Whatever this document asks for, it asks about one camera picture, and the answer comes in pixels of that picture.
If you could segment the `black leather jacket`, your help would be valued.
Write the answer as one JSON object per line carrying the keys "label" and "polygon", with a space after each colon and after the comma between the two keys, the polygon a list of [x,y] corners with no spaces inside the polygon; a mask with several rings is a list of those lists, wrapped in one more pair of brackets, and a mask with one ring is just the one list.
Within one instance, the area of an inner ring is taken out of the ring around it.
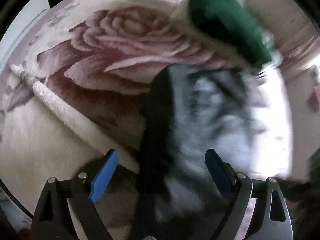
{"label": "black leather jacket", "polygon": [[253,142],[263,131],[253,112],[263,105],[256,79],[238,69],[174,64],[162,70],[143,107],[129,238],[209,239],[229,201],[206,167],[206,151],[215,150],[237,171],[252,171]]}

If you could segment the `rose pattern bed blanket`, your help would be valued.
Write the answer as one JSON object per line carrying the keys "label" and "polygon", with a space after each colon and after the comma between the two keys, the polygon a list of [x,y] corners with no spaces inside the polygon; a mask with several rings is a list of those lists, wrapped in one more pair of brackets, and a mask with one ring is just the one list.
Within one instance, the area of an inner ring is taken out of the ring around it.
{"label": "rose pattern bed blanket", "polygon": [[73,179],[113,149],[119,164],[94,207],[112,239],[130,239],[143,107],[154,78],[174,64],[252,75],[264,100],[253,112],[263,131],[245,174],[289,176],[292,127],[281,54],[274,48],[271,63],[248,63],[192,24],[188,2],[64,0],[18,45],[1,74],[1,176],[34,213],[50,177]]}

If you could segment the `white wardrobe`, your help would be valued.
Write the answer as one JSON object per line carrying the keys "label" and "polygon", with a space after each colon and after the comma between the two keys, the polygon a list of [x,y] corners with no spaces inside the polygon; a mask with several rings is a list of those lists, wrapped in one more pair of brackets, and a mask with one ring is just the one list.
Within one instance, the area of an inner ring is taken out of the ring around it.
{"label": "white wardrobe", "polygon": [[1,71],[12,51],[49,9],[48,0],[30,0],[17,14],[1,39]]}

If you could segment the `green sweatshirt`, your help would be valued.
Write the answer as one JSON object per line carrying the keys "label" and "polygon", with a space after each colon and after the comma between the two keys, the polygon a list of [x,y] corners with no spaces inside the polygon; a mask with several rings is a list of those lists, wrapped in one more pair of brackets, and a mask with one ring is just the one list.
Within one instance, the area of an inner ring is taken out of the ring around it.
{"label": "green sweatshirt", "polygon": [[188,11],[200,32],[233,46],[248,63],[272,62],[273,41],[238,0],[189,0]]}

